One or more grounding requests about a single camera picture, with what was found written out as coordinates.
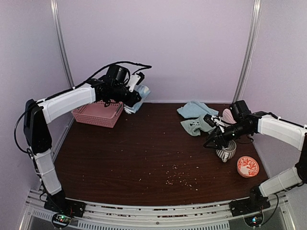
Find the red bowl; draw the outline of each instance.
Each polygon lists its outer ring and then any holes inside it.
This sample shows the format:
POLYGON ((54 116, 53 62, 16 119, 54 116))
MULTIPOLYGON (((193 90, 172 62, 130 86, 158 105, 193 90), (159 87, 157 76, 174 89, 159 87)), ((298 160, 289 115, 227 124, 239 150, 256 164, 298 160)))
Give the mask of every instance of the red bowl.
POLYGON ((257 161, 248 156, 241 157, 238 160, 236 169, 238 173, 245 178, 256 176, 259 173, 259 165, 257 161))

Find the light blue towel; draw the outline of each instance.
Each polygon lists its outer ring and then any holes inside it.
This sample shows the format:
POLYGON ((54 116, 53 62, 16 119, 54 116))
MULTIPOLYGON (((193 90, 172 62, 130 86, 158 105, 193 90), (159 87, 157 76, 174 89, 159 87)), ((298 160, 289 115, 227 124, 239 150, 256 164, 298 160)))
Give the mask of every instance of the light blue towel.
POLYGON ((177 109, 177 112, 184 118, 196 118, 205 114, 218 115, 218 111, 209 108, 206 104, 200 103, 199 101, 190 101, 183 107, 177 109))
POLYGON ((146 99, 146 97, 150 94, 150 89, 145 86, 145 85, 140 85, 138 87, 138 89, 136 89, 137 92, 139 92, 140 96, 141 96, 141 101, 137 102, 133 107, 128 107, 128 106, 124 106, 124 109, 126 111, 127 114, 134 114, 136 113, 140 106, 143 104, 144 100, 146 99))

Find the folded cloth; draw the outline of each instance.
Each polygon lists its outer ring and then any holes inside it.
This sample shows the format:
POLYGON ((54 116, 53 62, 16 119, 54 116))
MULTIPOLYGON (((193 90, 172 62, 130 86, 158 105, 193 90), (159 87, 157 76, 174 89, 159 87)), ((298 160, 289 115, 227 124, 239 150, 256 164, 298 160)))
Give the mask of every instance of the folded cloth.
POLYGON ((204 117, 205 115, 201 115, 195 120, 186 120, 180 123, 191 136, 199 136, 201 134, 201 130, 204 132, 210 132, 215 128, 208 125, 208 123, 204 121, 204 117))
POLYGON ((133 107, 129 107, 125 105, 124 109, 127 114, 136 113, 139 110, 140 106, 143 104, 144 100, 147 98, 147 96, 151 92, 149 88, 145 85, 140 85, 138 89, 136 89, 136 91, 139 92, 142 99, 139 102, 137 102, 133 107))
POLYGON ((200 115, 218 115, 218 111, 209 108, 204 103, 198 101, 190 101, 186 103, 183 107, 177 109, 177 112, 182 115, 184 118, 196 118, 200 115))

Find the pink basket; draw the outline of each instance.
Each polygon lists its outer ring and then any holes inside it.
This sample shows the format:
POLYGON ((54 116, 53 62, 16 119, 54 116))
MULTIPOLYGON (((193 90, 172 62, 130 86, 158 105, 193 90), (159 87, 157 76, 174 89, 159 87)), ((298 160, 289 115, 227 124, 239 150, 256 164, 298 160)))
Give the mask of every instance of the pink basket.
POLYGON ((99 101, 81 106, 74 109, 71 113, 77 122, 113 128, 123 112, 123 108, 122 102, 105 107, 105 103, 99 101))

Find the dark brown tabletop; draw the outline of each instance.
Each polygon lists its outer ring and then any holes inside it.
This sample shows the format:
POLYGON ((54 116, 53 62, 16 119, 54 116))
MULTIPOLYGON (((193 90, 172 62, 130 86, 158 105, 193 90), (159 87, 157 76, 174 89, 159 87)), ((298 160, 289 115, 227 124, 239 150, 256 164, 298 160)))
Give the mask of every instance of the dark brown tabletop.
POLYGON ((55 162, 67 197, 118 205, 209 203, 246 197, 267 179, 252 144, 237 143, 227 163, 204 149, 207 135, 192 137, 181 126, 184 118, 176 111, 181 106, 145 103, 135 115, 123 112, 114 128, 74 122, 55 162), (257 176, 238 174, 241 156, 258 162, 257 176))

